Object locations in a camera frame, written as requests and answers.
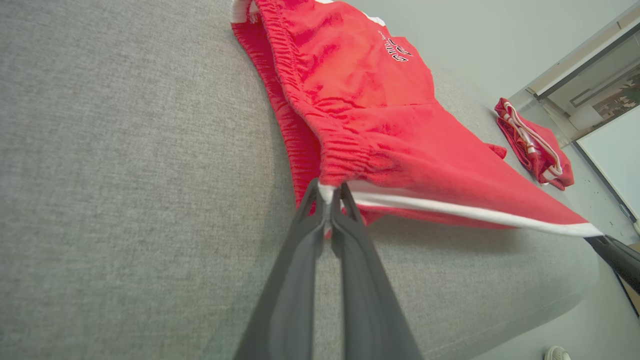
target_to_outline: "embroidered logo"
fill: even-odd
[[[385,49],[387,50],[387,52],[389,53],[389,55],[391,55],[391,57],[393,59],[395,59],[395,61],[400,61],[400,62],[404,62],[404,61],[409,61],[408,58],[405,58],[404,56],[400,56],[399,54],[403,54],[403,55],[407,55],[407,56],[413,56],[411,55],[411,53],[409,53],[404,47],[396,44],[393,40],[391,40],[390,38],[387,38],[382,31],[378,31],[378,33],[380,34],[380,36],[382,37],[382,40],[385,42]]]

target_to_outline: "red fabric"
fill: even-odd
[[[571,161],[566,157],[566,154],[560,150],[560,145],[556,140],[556,136],[551,132],[551,130],[546,127],[534,124],[526,119],[524,119],[520,114],[516,111],[516,115],[521,122],[523,122],[528,128],[532,129],[535,133],[540,135],[544,141],[546,141],[549,146],[556,152],[559,160],[560,167],[562,168],[562,175],[549,181],[545,179],[543,176],[544,172],[549,169],[556,161],[551,154],[545,150],[543,146],[539,142],[536,141],[535,138],[529,137],[536,151],[531,152],[527,151],[527,142],[523,139],[518,133],[516,127],[511,125],[507,120],[512,114],[514,110],[511,110],[512,113],[509,113],[506,108],[506,103],[508,102],[505,98],[500,98],[500,101],[495,106],[495,111],[500,115],[498,118],[498,126],[506,136],[507,140],[511,144],[511,147],[518,156],[518,159],[522,163],[522,165],[533,175],[536,179],[541,183],[550,183],[554,185],[556,188],[564,191],[567,186],[573,185],[573,171],[571,169]]]
[[[496,157],[435,99],[430,70],[402,37],[352,6],[256,0],[232,24],[282,130],[296,199],[314,177],[364,180],[421,199],[553,224],[586,221]],[[505,227],[431,211],[361,207],[457,225]]]
[[[495,152],[497,156],[500,156],[500,159],[504,159],[507,157],[507,149],[505,147],[494,145],[492,143],[488,143],[487,146],[489,146],[489,149]]]

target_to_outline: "red athletic shorts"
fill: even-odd
[[[329,0],[236,0],[232,28],[266,87],[298,200],[319,177],[348,182],[369,222],[601,234],[444,110],[416,49],[381,19]]]

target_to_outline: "white drawstring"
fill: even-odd
[[[520,120],[518,112],[510,102],[505,101],[504,107],[507,110],[507,113],[505,114],[507,118],[505,120],[509,124],[511,124],[511,126],[515,127],[515,129],[518,131],[518,134],[524,139],[525,142],[527,142],[527,152],[530,154],[536,151],[535,144],[531,141],[531,137],[533,137],[538,142],[538,144],[540,144],[540,146],[542,146],[555,160],[555,163],[543,173],[543,177],[546,180],[551,181],[561,176],[562,165],[560,164],[560,157],[558,157],[558,154],[553,150],[553,148],[551,148],[551,146],[549,146],[545,139],[543,139],[538,133],[533,131],[529,126],[522,122],[522,120]]]

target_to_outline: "whiteboard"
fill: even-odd
[[[581,138],[578,144],[640,219],[640,106]]]

